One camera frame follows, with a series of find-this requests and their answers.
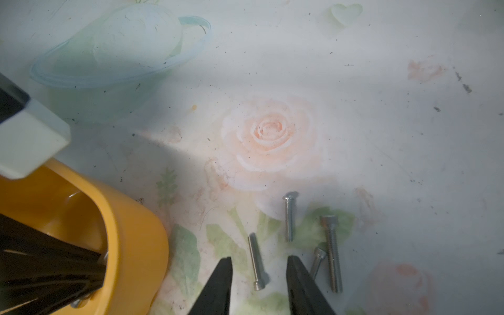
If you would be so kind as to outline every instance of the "dirt speck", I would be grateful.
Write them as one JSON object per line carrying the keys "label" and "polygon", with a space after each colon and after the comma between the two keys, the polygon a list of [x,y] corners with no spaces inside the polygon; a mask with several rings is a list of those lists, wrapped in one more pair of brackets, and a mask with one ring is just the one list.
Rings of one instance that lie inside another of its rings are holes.
{"label": "dirt speck", "polygon": [[462,84],[462,86],[464,87],[464,90],[466,90],[467,94],[472,92],[471,87],[469,87],[467,84]]}

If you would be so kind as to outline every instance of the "black plastic part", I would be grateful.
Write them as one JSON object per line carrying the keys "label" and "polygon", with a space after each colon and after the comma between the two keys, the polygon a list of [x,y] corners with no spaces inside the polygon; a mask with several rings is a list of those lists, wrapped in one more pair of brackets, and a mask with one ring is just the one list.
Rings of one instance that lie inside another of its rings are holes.
{"label": "black plastic part", "polygon": [[0,250],[59,259],[97,262],[100,254],[60,241],[0,214]]}
{"label": "black plastic part", "polygon": [[232,280],[231,257],[223,258],[215,267],[188,315],[229,315]]}
{"label": "black plastic part", "polygon": [[299,257],[287,259],[286,277],[292,315],[336,315]]}
{"label": "black plastic part", "polygon": [[23,110],[29,100],[25,91],[0,73],[0,123]]}
{"label": "black plastic part", "polygon": [[46,315],[96,291],[99,257],[0,215],[0,312],[25,303],[4,314]]}

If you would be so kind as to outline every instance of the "heart pattern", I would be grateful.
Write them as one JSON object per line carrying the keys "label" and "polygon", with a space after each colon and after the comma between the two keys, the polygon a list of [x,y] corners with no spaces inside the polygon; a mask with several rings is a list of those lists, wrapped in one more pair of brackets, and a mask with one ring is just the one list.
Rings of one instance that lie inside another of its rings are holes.
{"label": "heart pattern", "polygon": [[359,17],[362,10],[363,8],[360,4],[352,4],[347,7],[342,4],[336,4],[331,7],[331,14],[344,27],[348,27]]}

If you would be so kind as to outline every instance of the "silver screw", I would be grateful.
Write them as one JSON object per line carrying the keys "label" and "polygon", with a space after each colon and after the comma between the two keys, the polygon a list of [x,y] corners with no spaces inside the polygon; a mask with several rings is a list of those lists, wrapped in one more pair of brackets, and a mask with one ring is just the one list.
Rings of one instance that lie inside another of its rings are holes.
{"label": "silver screw", "polygon": [[287,194],[283,197],[285,200],[285,240],[292,242],[294,240],[294,202],[295,196]]}
{"label": "silver screw", "polygon": [[251,233],[248,236],[248,248],[250,249],[250,256],[252,257],[252,268],[254,269],[254,277],[256,278],[254,282],[254,290],[259,291],[264,289],[265,284],[261,276],[261,271],[259,269],[261,253],[259,252],[259,245],[257,244],[257,238],[255,233]]}
{"label": "silver screw", "polygon": [[320,247],[315,247],[315,260],[313,261],[313,265],[311,266],[310,275],[313,279],[317,276],[317,272],[319,272],[319,267],[322,261],[326,258],[327,253]]}
{"label": "silver screw", "polygon": [[327,248],[329,250],[329,274],[331,276],[331,289],[333,292],[341,293],[343,291],[343,284],[341,282],[338,242],[336,241],[336,227],[338,226],[338,217],[320,216],[320,223],[326,230]]}

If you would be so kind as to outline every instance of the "stain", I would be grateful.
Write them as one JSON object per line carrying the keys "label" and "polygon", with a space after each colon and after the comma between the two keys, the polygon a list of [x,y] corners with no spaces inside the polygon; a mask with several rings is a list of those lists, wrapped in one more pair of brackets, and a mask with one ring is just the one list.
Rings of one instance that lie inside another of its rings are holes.
{"label": "stain", "polygon": [[215,159],[209,159],[203,167],[207,181],[207,187],[210,189],[209,197],[211,201],[217,201],[221,199],[221,193],[226,193],[231,190],[231,186],[229,186],[224,178],[222,176],[219,176],[215,171],[216,164],[217,162]]}
{"label": "stain", "polygon": [[464,90],[466,90],[467,94],[472,92],[472,89],[467,84],[462,84],[462,86],[464,87]]}
{"label": "stain", "polygon": [[420,83],[426,83],[439,78],[446,72],[446,67],[441,64],[434,63],[429,59],[430,57],[424,61],[410,61],[408,64],[408,80],[416,80]]}
{"label": "stain", "polygon": [[360,216],[357,218],[357,227],[361,231],[365,231],[367,228],[382,221],[385,215],[376,208],[373,195],[368,193],[366,189],[358,187],[355,189],[355,194],[361,200],[359,206]]}
{"label": "stain", "polygon": [[399,264],[396,266],[396,271],[402,276],[414,276],[418,274],[418,270],[409,264]]}
{"label": "stain", "polygon": [[163,136],[163,142],[167,144],[179,143],[182,140],[180,128],[176,125],[171,125],[166,128],[166,135]]}

